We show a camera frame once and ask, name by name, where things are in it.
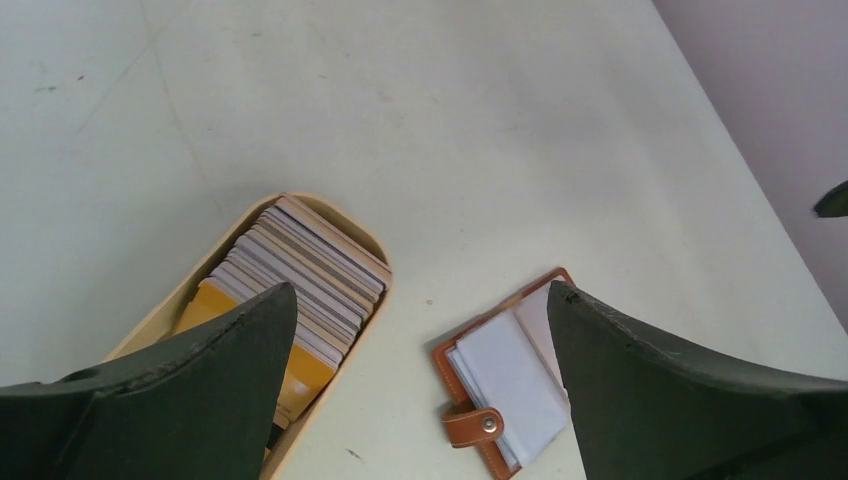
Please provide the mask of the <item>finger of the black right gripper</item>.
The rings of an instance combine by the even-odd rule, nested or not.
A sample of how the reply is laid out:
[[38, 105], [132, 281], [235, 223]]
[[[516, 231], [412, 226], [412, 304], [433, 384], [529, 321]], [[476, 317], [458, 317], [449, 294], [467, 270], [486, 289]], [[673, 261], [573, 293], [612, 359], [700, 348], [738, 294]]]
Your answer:
[[848, 181], [829, 190], [816, 202], [813, 211], [818, 218], [842, 218], [848, 216]]

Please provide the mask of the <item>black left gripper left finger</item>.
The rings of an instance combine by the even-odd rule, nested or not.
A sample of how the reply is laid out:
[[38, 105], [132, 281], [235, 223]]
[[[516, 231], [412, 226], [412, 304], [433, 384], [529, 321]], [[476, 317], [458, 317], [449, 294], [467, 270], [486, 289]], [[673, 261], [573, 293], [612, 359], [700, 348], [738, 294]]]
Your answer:
[[255, 479], [296, 328], [280, 284], [166, 340], [1, 391], [5, 479]]

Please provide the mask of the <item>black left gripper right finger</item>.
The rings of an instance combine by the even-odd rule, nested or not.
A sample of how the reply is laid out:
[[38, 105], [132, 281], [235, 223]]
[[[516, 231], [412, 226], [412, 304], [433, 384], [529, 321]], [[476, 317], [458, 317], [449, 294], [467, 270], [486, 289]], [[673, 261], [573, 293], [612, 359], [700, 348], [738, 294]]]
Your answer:
[[590, 479], [843, 479], [847, 384], [738, 359], [556, 281], [547, 315]]

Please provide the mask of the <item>brown leather card holder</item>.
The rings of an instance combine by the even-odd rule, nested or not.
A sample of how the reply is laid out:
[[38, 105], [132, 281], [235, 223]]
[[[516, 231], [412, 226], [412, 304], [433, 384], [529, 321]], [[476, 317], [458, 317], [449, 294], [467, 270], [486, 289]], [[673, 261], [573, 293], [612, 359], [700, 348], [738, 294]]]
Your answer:
[[442, 426], [455, 449], [472, 448], [494, 479], [530, 465], [570, 423], [547, 314], [557, 267], [436, 346], [432, 363], [451, 405]]

